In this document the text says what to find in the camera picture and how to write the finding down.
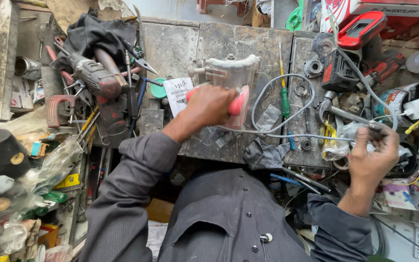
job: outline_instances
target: workbench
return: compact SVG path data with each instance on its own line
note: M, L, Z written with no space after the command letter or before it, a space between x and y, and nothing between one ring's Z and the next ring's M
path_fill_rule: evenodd
M198 61L206 58L224 59L228 54L234 54L237 59L245 58L254 54L260 56L260 70L266 73L270 79L280 75L279 70L279 47L282 44L282 60L284 72L304 75L304 62L318 58L314 51L310 50L311 42L317 33L296 31L290 32L282 29L258 28L234 26L215 22L198 23L194 21L180 21L158 18L144 18L144 41L146 46L146 60L159 72L159 76L148 72L147 77L180 78L188 77L188 67L194 66ZM407 42L385 41L383 49L394 48L402 52L406 57L419 50L419 47ZM270 80L264 74L259 75L256 86L252 87L250 107L244 127L254 130L250 115L253 104L259 96L261 89ZM316 90L316 97L323 96L323 89L320 84L320 76L311 78ZM198 76L192 79L194 86L198 84ZM303 82L298 77L290 77L288 80L291 115L303 107L302 99L295 94L294 86ZM377 89L389 89L419 82L419 74L411 74L407 70L401 70L385 83L385 87ZM282 110L280 101L281 81L276 81L273 87L269 87L262 102L255 109L255 121L271 104ZM144 96L143 107L149 108L150 101L154 98L147 87ZM279 117L273 127L282 123L282 116ZM306 122L303 114L298 115L289 122L289 129L293 134L306 132ZM319 124L314 117L314 108L310 109L310 129L312 134L319 134ZM285 128L273 134L286 133ZM206 127L200 132L192 135L183 142L179 152L180 155L218 160L233 163L245 163L243 154L245 148L256 138L254 134L242 133L234 137L222 147L216 144L216 140L224 136L232 136L228 132L216 127ZM302 150L300 143L306 138L295 138L296 150L290 150L284 157L283 162L287 165L295 165L313 168L331 168L329 161L321 158L322 148L318 146L317 139L311 138L313 147L309 151ZM285 139L262 138L267 144L278 146L286 143Z

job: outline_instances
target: blue screwdriver handle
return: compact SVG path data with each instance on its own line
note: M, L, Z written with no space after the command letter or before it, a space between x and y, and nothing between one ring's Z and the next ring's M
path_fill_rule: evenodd
M289 143L290 143L290 149L295 150L294 138L289 138Z

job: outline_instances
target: shirt sleeve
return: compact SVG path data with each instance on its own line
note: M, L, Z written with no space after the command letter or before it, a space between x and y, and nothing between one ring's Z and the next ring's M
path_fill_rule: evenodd
M319 226L313 261L367 261L372 255L371 221L351 215L324 196L308 194L308 209Z
M148 238L148 191L170 171L180 143L155 133L124 140L125 159L102 182L87 209L88 234L81 262L152 261Z

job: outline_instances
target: person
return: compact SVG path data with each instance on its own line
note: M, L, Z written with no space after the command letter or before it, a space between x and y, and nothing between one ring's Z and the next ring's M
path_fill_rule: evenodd
M234 89L199 88L160 133L128 139L119 152L125 159L107 176L100 196L87 209L88 234L82 262L151 262L146 247L148 191L170 171L181 143L205 126L224 124ZM209 172L180 192L158 261L366 261L372 253L371 199L383 176L397 164L399 137L385 129L373 141L360 128L349 157L350 187L338 205L308 194L309 212L319 226L311 256L285 221L265 185L242 169ZM371 141L375 152L368 152ZM271 234L270 242L260 235Z

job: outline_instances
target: paint can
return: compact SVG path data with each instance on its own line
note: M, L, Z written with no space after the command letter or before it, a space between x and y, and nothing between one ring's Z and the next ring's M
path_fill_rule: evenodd
M21 76L30 80L41 79L41 67L43 65L35 60L26 57L15 57L15 71L14 75Z
M389 107L392 110L394 110L394 112L397 115L403 114L404 112L403 104L406 104L410 101L413 101L419 98L419 82L386 90L382 92L381 95L379 95L379 98L382 101L384 101L386 104L388 104ZM393 122L392 117L390 116L390 112L386 108L384 108L382 104L379 104L377 101L374 101L373 103L373 112L374 112L374 117L388 115L388 117L381 117L381 118L376 119L376 121L382 120L384 122L390 122L390 123ZM402 127L410 127L412 124L418 121L418 119L411 120L407 116L397 116L397 120L398 120L397 124Z

